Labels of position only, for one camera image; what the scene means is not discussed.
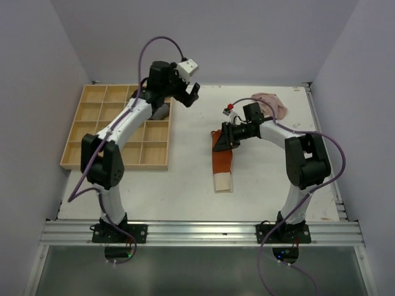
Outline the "orange and cream underwear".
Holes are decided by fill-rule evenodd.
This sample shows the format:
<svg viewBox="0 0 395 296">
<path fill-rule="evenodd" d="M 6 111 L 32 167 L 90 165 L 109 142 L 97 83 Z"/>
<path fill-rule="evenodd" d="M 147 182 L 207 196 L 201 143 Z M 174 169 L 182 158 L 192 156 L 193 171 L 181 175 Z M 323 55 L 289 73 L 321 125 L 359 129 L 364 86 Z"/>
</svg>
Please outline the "orange and cream underwear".
<svg viewBox="0 0 395 296">
<path fill-rule="evenodd" d="M 216 193 L 232 191 L 232 160 L 232 150 L 212 152 L 212 173 L 214 180 L 214 191 Z"/>
</svg>

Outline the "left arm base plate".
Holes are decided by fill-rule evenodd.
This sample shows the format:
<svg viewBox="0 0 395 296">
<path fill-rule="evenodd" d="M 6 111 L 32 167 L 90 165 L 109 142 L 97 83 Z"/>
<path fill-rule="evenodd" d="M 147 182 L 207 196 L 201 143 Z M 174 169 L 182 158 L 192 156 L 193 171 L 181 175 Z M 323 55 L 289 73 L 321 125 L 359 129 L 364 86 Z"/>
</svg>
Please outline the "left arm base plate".
<svg viewBox="0 0 395 296">
<path fill-rule="evenodd" d="M 145 244 L 148 236 L 147 224 L 126 224 L 120 227 L 123 231 L 116 230 L 110 224 L 94 224 L 89 227 L 93 232 L 92 242 L 98 244 L 122 244 L 131 242 L 127 232 L 137 244 Z"/>
</svg>

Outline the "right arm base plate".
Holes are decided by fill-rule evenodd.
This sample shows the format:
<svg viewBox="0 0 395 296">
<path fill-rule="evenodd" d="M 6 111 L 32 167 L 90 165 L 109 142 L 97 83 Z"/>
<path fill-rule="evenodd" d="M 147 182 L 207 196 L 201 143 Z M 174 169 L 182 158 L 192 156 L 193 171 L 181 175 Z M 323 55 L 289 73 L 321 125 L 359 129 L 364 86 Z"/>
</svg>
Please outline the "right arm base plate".
<svg viewBox="0 0 395 296">
<path fill-rule="evenodd" d="M 257 243 L 261 244 L 266 235 L 275 227 L 275 224 L 261 222 L 255 225 Z M 309 226 L 305 222 L 298 224 L 283 224 L 271 235 L 266 244 L 310 244 L 312 242 Z"/>
</svg>

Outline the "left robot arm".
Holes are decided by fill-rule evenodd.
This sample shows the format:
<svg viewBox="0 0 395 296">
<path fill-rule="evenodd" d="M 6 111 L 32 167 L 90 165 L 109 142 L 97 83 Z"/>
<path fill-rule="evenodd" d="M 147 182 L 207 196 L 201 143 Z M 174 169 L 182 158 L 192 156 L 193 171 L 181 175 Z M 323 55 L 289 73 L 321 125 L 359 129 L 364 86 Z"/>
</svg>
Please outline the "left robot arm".
<svg viewBox="0 0 395 296">
<path fill-rule="evenodd" d="M 104 129 L 86 134 L 81 141 L 81 172 L 97 191 L 102 220 L 109 223 L 106 234 L 114 242 L 127 238 L 127 214 L 122 206 L 119 183 L 125 172 L 121 151 L 133 133 L 172 97 L 185 107 L 198 99 L 200 85 L 188 91 L 198 65 L 184 58 L 179 63 L 154 61 L 149 75 L 132 95 L 126 107 Z"/>
</svg>

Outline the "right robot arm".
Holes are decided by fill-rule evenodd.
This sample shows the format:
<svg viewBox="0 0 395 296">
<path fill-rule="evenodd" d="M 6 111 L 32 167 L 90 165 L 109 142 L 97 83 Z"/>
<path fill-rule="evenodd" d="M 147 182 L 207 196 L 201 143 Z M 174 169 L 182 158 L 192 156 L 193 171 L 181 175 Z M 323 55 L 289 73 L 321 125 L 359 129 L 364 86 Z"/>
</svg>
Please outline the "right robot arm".
<svg viewBox="0 0 395 296">
<path fill-rule="evenodd" d="M 331 175 L 322 136 L 318 133 L 297 133 L 281 127 L 273 117 L 264 115 L 258 103 L 243 107 L 245 120 L 240 124 L 222 123 L 213 152 L 233 150 L 244 139 L 259 138 L 285 152 L 286 174 L 290 188 L 283 208 L 278 212 L 275 235 L 289 242 L 297 234 L 297 226 L 306 222 L 306 211 L 316 188 Z"/>
</svg>

